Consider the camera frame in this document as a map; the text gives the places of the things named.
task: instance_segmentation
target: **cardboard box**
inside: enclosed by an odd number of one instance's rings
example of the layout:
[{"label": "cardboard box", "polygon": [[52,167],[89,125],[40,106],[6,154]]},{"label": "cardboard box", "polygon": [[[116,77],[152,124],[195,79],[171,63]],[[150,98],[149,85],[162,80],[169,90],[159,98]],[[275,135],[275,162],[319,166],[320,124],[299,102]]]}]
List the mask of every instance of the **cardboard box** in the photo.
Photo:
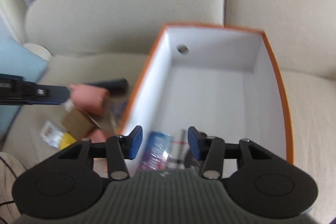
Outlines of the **cardboard box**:
[{"label": "cardboard box", "polygon": [[[293,133],[281,73],[266,34],[259,30],[170,24],[160,32],[123,117],[120,134],[136,125],[180,140],[195,126],[238,143],[249,138],[293,163]],[[139,166],[145,145],[131,174]],[[172,152],[178,159],[178,151]],[[232,162],[225,176],[236,171]]]},{"label": "cardboard box", "polygon": [[90,134],[98,125],[85,112],[73,108],[63,119],[62,124],[76,139],[80,140]]}]

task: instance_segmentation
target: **purple package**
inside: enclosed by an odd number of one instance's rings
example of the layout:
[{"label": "purple package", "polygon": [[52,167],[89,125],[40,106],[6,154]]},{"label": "purple package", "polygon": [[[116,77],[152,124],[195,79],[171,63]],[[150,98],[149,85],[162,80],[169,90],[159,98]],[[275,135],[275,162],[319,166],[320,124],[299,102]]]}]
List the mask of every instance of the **purple package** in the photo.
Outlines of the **purple package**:
[{"label": "purple package", "polygon": [[173,137],[168,134],[151,132],[139,169],[166,169],[172,141]]}]

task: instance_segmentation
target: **yellow package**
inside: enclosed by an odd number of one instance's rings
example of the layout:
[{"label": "yellow package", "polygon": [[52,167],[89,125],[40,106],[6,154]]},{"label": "yellow package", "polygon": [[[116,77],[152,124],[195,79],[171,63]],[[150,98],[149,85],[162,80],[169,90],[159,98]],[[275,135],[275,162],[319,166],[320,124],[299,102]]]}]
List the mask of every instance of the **yellow package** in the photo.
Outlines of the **yellow package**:
[{"label": "yellow package", "polygon": [[72,137],[69,133],[65,132],[59,144],[59,149],[63,150],[64,148],[67,148],[69,145],[72,145],[75,142],[76,139]]}]

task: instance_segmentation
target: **fabric upholstery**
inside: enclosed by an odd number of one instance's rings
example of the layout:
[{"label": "fabric upholstery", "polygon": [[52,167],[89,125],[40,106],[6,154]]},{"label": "fabric upholstery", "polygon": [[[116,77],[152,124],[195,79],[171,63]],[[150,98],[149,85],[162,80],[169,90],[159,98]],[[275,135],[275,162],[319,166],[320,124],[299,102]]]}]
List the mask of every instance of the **fabric upholstery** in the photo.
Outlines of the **fabric upholstery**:
[{"label": "fabric upholstery", "polygon": [[[102,54],[87,57],[56,56],[40,83],[68,85],[92,83],[125,77],[134,86],[146,55]],[[24,106],[7,136],[3,151],[13,155],[27,169],[48,158],[57,150],[43,142],[41,129],[47,120],[63,128],[64,106]]]},{"label": "fabric upholstery", "polygon": [[20,43],[24,43],[26,39],[26,11],[25,0],[0,0],[0,16],[11,36]]},{"label": "fabric upholstery", "polygon": [[336,77],[336,0],[226,0],[225,12],[265,30],[282,69]]},{"label": "fabric upholstery", "polygon": [[36,0],[28,42],[52,54],[141,52],[166,22],[223,24],[224,0]]},{"label": "fabric upholstery", "polygon": [[24,44],[24,47],[28,49],[30,52],[43,58],[44,60],[47,60],[48,62],[53,58],[51,53],[45,47],[42,47],[41,45],[37,45],[33,43],[26,43]]},{"label": "fabric upholstery", "polygon": [[336,81],[282,72],[293,120],[295,165],[317,182],[313,209],[318,223],[336,216]]},{"label": "fabric upholstery", "polygon": [[[25,169],[13,156],[0,152],[0,203],[12,201],[12,187],[15,182],[15,176],[21,175]],[[20,213],[14,203],[3,205],[0,207],[0,217],[2,217],[8,224],[20,217]]]}]

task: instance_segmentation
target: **metal screw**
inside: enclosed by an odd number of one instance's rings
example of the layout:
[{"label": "metal screw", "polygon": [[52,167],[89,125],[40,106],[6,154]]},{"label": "metal screw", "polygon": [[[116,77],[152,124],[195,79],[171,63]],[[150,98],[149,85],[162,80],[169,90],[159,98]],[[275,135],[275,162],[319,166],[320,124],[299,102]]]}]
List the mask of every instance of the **metal screw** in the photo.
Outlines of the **metal screw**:
[{"label": "metal screw", "polygon": [[203,172],[203,177],[206,179],[218,179],[221,174],[216,170],[207,170]]},{"label": "metal screw", "polygon": [[44,95],[45,92],[44,92],[44,90],[37,90],[37,94],[38,94],[38,95]]},{"label": "metal screw", "polygon": [[125,178],[128,177],[127,173],[124,171],[114,171],[111,173],[111,178],[114,180],[124,180]]}]

